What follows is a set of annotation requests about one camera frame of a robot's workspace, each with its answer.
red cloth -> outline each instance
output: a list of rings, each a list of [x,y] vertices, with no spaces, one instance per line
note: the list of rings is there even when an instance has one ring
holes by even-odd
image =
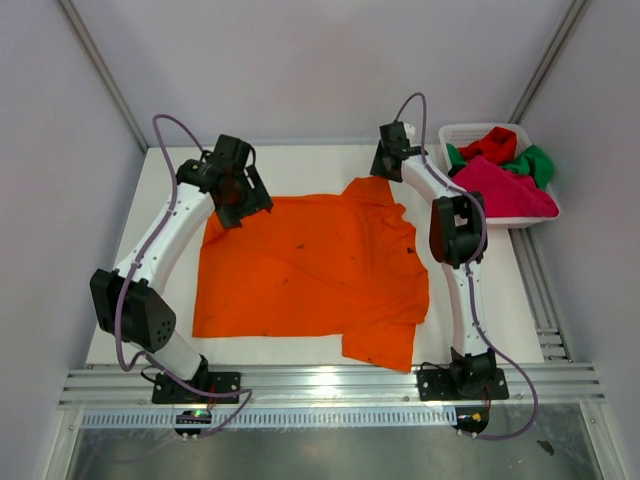
[[[518,138],[515,132],[502,127],[495,127],[482,140],[477,140],[471,145],[459,148],[462,158],[467,162],[478,155],[484,155],[491,163],[502,165],[513,162],[516,155]]]
[[[483,156],[471,160],[453,181],[482,194],[487,217],[556,217],[560,213],[533,177],[503,170]]]

orange cloth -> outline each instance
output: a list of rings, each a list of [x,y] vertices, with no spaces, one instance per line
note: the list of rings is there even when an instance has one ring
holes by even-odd
[[[200,251],[195,337],[342,333],[342,354],[409,371],[429,281],[386,180],[341,195],[274,198],[271,214],[223,230],[213,216]]]

gray floor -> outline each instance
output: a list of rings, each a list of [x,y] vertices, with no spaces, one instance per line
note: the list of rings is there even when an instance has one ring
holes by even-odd
[[[487,432],[514,431],[530,411],[494,406]],[[505,442],[458,437],[451,427],[226,431],[195,444],[175,437],[166,430],[83,430],[67,479],[602,478],[577,405],[541,407],[531,431]]]

pile of clothes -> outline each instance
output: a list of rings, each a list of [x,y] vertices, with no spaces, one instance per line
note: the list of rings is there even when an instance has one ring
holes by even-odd
[[[544,191],[553,175],[553,163],[532,145],[516,156],[515,132],[495,127],[487,136],[456,148],[447,144],[449,176],[484,197],[487,217],[556,217],[558,206]]]

green cloth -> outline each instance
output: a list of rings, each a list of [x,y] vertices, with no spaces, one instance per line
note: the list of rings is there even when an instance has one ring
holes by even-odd
[[[447,143],[447,152],[451,160],[451,167],[460,169],[467,165],[458,149],[450,143]],[[500,165],[500,168],[517,175],[531,175],[536,186],[542,190],[547,187],[553,175],[553,162],[540,147],[535,145],[527,148],[513,162]]]

